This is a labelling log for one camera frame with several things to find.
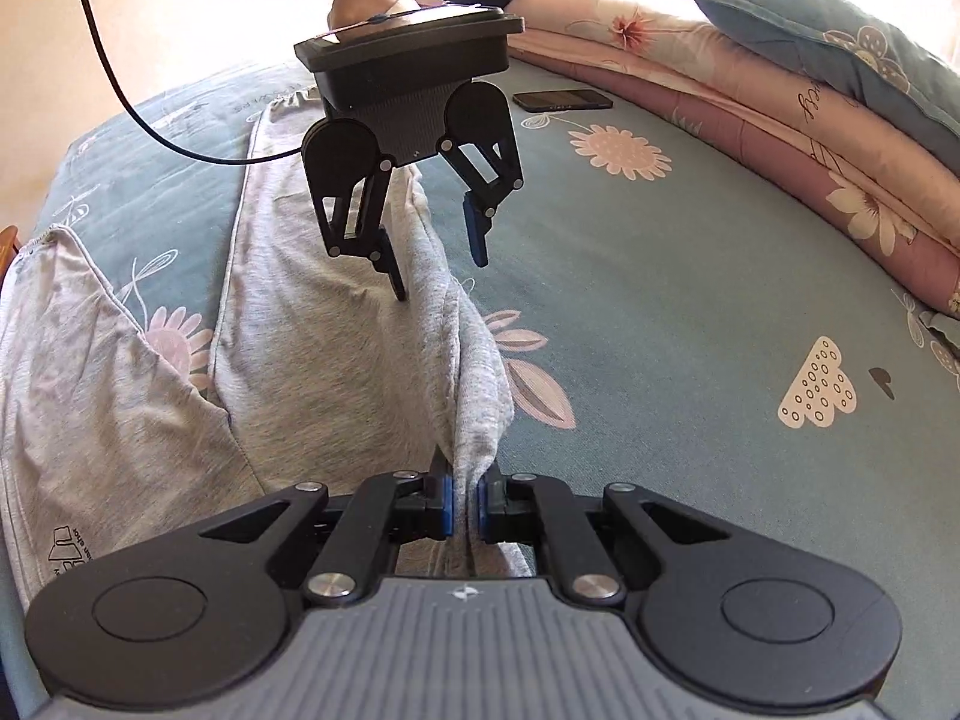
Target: smartphone screen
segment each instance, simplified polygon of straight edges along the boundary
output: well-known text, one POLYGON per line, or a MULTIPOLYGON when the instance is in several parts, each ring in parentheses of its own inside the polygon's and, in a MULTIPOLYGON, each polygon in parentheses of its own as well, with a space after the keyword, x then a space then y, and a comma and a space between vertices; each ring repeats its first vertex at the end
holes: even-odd
POLYGON ((560 89, 553 92, 520 92, 514 103, 529 113, 593 111, 613 108, 613 100, 593 89, 560 89))

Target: pillow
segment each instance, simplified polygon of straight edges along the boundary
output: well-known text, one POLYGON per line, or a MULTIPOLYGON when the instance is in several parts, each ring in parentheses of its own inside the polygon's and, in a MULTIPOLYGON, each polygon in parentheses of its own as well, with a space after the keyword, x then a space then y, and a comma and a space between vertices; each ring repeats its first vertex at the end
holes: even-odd
POLYGON ((846 0, 695 0, 740 45, 829 84, 960 176, 960 76, 846 0))

